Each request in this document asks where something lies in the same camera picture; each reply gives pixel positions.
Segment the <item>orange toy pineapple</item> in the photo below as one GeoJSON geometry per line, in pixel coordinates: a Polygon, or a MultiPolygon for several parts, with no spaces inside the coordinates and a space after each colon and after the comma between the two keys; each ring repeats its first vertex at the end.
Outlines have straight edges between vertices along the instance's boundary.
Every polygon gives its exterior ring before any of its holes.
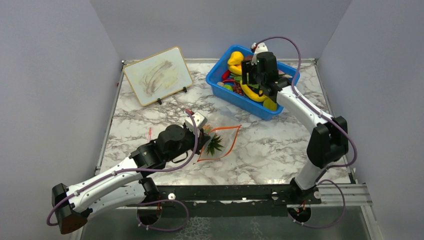
{"type": "Polygon", "coordinates": [[[211,125],[206,125],[203,130],[210,136],[209,143],[205,144],[205,153],[211,157],[215,156],[217,153],[221,153],[224,149],[221,136],[216,132],[212,131],[211,125]]]}

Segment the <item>clear orange zip bag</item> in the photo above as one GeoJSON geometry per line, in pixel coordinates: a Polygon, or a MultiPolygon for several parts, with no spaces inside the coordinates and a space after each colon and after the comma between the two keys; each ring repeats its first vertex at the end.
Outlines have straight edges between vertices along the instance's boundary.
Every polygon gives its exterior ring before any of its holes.
{"type": "Polygon", "coordinates": [[[221,144],[224,148],[222,152],[216,153],[214,156],[209,156],[206,154],[206,148],[203,147],[197,160],[198,162],[219,160],[226,157],[232,151],[236,143],[239,130],[242,126],[228,107],[223,107],[220,110],[211,113],[207,117],[206,125],[211,125],[212,131],[217,132],[221,136],[221,144]]]}

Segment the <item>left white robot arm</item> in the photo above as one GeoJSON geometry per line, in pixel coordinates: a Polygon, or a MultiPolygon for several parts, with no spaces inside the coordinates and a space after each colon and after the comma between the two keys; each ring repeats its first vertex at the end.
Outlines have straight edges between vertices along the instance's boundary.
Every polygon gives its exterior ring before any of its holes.
{"type": "Polygon", "coordinates": [[[159,191],[149,175],[166,172],[166,164],[182,154],[200,154],[211,139],[202,125],[169,125],[109,170],[74,185],[55,185],[53,209],[46,223],[53,226],[51,218],[55,216],[55,225],[66,235],[102,212],[140,202],[152,205],[159,199],[159,191]]]}

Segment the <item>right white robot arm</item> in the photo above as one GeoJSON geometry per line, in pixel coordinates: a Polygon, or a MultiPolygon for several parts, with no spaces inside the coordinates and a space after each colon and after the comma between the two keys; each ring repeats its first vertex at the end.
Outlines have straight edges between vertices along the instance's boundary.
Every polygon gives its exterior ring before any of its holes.
{"type": "Polygon", "coordinates": [[[288,190],[289,199],[300,204],[313,192],[326,167],[349,151],[347,121],[323,112],[306,99],[295,87],[294,77],[279,74],[277,59],[270,51],[242,61],[241,71],[243,84],[257,84],[264,96],[287,109],[310,133],[308,161],[290,181],[288,190]]]}

